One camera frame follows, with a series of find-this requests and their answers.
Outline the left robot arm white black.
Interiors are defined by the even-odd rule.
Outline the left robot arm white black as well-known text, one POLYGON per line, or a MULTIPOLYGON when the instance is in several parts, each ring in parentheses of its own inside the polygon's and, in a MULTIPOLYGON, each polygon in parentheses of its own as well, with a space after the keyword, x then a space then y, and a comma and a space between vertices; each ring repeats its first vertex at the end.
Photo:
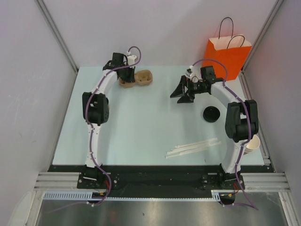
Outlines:
POLYGON ((136 55, 130 51, 126 54, 113 53, 112 60, 103 67, 103 73, 97 85, 90 91, 82 94, 83 117, 88 126, 89 142, 87 159, 78 179, 77 188, 103 188, 106 186, 106 176, 99 170, 98 144, 102 124, 109 119, 109 100, 107 94, 112 85, 122 79, 126 82, 135 82, 136 55))

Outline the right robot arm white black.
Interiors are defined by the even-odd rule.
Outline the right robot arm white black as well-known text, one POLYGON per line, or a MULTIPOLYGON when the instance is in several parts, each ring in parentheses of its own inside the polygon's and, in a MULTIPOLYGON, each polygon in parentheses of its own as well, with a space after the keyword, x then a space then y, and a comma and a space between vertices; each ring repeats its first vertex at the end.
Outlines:
POLYGON ((215 75, 212 66, 200 69, 201 79, 193 81, 187 75, 180 78, 170 95, 178 103, 192 103, 196 94, 208 93, 226 107, 225 132, 228 136, 226 155, 217 172, 217 184, 228 189, 234 183, 240 185, 241 159, 247 144, 258 133, 258 109, 255 100, 243 100, 215 75))

